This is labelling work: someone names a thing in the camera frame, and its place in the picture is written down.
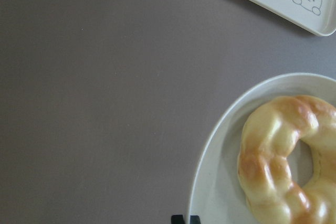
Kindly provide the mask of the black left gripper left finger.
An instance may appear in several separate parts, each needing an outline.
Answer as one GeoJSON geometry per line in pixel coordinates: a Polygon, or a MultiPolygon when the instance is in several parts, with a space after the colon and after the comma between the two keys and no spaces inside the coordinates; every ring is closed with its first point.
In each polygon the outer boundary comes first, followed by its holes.
{"type": "Polygon", "coordinates": [[[171,215],[171,224],[183,224],[183,215],[171,215]]]}

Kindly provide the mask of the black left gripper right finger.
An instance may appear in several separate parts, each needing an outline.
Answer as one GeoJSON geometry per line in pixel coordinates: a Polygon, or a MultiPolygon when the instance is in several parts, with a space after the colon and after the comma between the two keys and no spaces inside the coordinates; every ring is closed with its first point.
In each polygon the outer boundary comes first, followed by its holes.
{"type": "Polygon", "coordinates": [[[200,217],[198,215],[190,215],[189,224],[200,224],[200,217]]]}

